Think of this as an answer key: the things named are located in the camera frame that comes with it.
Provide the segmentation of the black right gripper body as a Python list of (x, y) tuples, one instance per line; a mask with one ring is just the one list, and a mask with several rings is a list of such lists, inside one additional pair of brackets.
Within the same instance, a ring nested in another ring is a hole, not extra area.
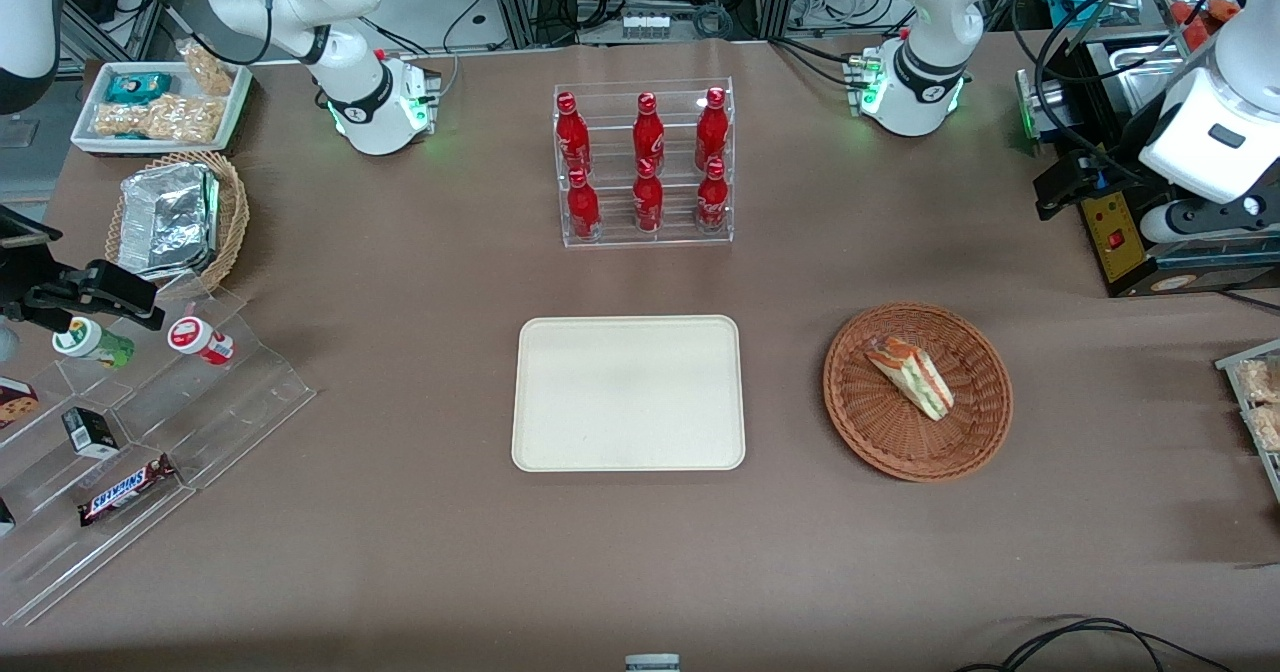
[(49, 243), (61, 238), (61, 230), (1, 207), (1, 307), (9, 320), (36, 325), (63, 324), (59, 308), (37, 308), (27, 297), (46, 283), (58, 283), (61, 266), (52, 259)]

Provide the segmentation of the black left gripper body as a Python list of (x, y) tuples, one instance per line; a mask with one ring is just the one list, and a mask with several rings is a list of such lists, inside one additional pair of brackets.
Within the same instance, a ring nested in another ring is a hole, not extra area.
[(1129, 174), (1129, 172), (1121, 172), (1120, 166), (1111, 165), (1111, 163), (1100, 161), (1098, 157), (1093, 156), (1092, 160), (1097, 169), (1096, 180), (1076, 180), (1076, 204), (1083, 204), (1087, 198), (1102, 198), (1106, 195), (1126, 192), (1126, 189), (1137, 188), (1137, 186), (1143, 186), (1143, 177)]

